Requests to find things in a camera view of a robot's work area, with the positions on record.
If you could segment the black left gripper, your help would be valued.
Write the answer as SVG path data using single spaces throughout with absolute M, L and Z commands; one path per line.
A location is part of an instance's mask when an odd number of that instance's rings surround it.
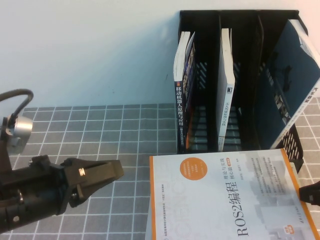
M 67 183 L 74 187 L 69 205 L 83 204 L 99 189 L 124 176 L 119 160 L 83 160 L 68 158 L 52 163 L 48 155 L 33 157 L 29 167 L 36 176 L 31 180 L 31 203 L 42 215 L 60 215 L 66 209 Z

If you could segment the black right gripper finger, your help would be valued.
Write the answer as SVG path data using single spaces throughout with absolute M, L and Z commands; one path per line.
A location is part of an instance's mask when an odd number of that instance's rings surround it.
M 311 205 L 320 205 L 320 181 L 299 188 L 299 199 Z

